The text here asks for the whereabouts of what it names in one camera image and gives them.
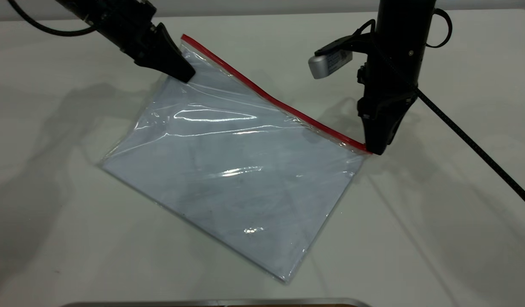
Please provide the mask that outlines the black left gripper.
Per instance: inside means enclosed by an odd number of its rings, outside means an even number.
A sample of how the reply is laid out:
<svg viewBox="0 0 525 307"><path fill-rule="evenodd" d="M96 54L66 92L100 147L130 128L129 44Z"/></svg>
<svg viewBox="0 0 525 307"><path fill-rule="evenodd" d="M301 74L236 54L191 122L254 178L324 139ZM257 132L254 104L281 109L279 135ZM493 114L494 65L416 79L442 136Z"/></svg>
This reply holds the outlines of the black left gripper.
<svg viewBox="0 0 525 307"><path fill-rule="evenodd" d="M148 0L87 0L85 21L141 67L189 82L193 66L171 39L164 24L151 20L156 7Z"/></svg>

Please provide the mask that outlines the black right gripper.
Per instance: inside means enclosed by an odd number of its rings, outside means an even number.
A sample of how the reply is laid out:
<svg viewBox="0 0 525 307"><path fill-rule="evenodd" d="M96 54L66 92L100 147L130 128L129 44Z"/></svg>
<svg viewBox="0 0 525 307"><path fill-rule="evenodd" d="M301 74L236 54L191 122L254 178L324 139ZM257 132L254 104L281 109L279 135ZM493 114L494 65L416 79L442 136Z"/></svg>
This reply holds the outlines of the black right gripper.
<svg viewBox="0 0 525 307"><path fill-rule="evenodd" d="M364 93L357 110L364 124L366 150L372 154L385 152L418 98L412 86L418 85L424 52L424 47L367 47L363 51L367 59L357 76Z"/></svg>

